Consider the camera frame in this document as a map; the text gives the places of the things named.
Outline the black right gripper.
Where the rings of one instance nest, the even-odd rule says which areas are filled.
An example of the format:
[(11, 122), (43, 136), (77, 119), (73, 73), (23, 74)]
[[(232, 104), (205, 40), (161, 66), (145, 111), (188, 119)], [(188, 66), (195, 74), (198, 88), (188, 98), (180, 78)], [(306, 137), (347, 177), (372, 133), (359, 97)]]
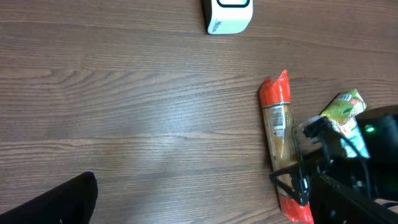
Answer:
[(359, 194), (374, 199), (376, 196), (375, 181), (372, 174), (372, 160), (361, 155), (355, 157), (325, 157), (322, 149), (317, 149), (302, 156), (301, 162), (279, 169), (269, 175), (270, 180), (282, 189), (299, 205), (308, 204), (309, 181), (307, 172), (319, 171), (350, 187)]

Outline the green snack packet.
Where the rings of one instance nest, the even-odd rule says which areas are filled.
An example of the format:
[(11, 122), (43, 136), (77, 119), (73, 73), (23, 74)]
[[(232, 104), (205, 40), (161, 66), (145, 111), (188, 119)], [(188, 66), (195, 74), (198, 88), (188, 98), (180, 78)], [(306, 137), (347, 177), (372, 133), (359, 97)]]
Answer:
[(357, 89), (338, 93), (329, 105), (320, 113), (327, 117), (333, 128), (348, 136), (357, 127), (355, 116), (364, 112), (367, 104)]

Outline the red spaghetti packet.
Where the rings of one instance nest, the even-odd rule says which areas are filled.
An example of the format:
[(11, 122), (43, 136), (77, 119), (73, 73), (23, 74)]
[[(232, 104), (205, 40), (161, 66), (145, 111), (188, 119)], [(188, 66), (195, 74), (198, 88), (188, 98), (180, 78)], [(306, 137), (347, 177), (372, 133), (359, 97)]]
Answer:
[[(288, 71), (275, 81), (265, 80), (259, 88), (272, 170), (298, 163), (300, 144), (297, 139)], [(301, 206), (281, 187), (276, 187), (281, 212), (292, 222), (313, 224), (309, 205)]]

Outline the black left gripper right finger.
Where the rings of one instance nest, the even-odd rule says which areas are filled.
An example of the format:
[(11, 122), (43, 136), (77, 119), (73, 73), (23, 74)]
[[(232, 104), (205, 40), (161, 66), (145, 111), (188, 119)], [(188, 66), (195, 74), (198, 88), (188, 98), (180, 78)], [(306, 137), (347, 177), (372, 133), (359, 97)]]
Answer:
[(397, 224), (395, 212), (325, 174), (312, 179), (309, 204), (315, 224)]

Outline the teal snack packet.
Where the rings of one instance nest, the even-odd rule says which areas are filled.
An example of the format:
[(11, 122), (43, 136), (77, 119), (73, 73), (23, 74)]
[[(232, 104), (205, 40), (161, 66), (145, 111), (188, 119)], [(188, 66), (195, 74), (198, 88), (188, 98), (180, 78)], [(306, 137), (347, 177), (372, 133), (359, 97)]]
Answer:
[[(368, 149), (365, 145), (364, 139), (361, 135), (361, 131), (359, 126), (356, 126), (351, 131), (343, 134), (345, 138), (347, 138), (352, 145), (357, 149), (362, 157), (370, 158)], [(358, 154), (352, 149), (352, 147), (344, 140), (341, 140), (341, 145), (345, 149), (347, 157), (357, 157)]]

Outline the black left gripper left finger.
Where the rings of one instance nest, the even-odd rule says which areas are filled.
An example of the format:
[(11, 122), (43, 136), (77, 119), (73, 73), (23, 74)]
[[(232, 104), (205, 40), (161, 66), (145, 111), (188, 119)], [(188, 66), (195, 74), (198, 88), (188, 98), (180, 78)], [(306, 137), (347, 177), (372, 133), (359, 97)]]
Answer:
[(84, 172), (69, 181), (1, 214), (1, 223), (87, 224), (98, 198), (94, 173)]

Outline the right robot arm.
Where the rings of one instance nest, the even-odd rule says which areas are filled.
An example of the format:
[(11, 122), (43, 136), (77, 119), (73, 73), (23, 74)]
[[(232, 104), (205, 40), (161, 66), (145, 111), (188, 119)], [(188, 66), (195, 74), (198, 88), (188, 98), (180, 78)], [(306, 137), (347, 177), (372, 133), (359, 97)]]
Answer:
[(322, 174), (370, 199), (397, 200), (397, 106), (384, 106), (355, 116), (368, 152), (360, 153), (351, 140), (326, 117), (313, 119), (302, 131), (321, 148), (300, 156), (298, 163), (270, 175), (299, 205), (309, 202), (315, 177)]

